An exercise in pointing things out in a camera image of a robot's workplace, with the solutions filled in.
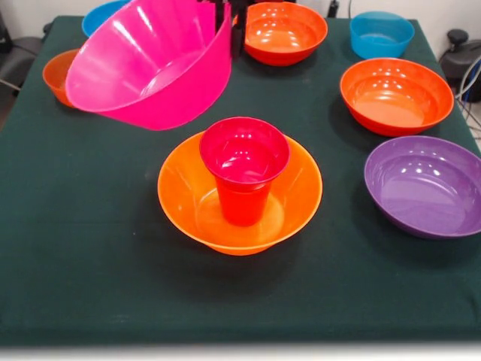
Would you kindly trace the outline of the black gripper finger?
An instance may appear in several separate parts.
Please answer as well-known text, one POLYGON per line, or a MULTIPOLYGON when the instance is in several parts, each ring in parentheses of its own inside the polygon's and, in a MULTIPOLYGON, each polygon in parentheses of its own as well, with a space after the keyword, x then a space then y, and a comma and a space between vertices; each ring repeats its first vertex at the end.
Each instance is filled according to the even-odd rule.
POLYGON ((218 32, 222 26, 225 16, 225 0, 214 0, 215 4, 215 30, 218 32))
POLYGON ((233 59, 238 59, 244 48, 248 1, 230 1, 230 4, 233 20, 231 28, 231 56, 233 59))

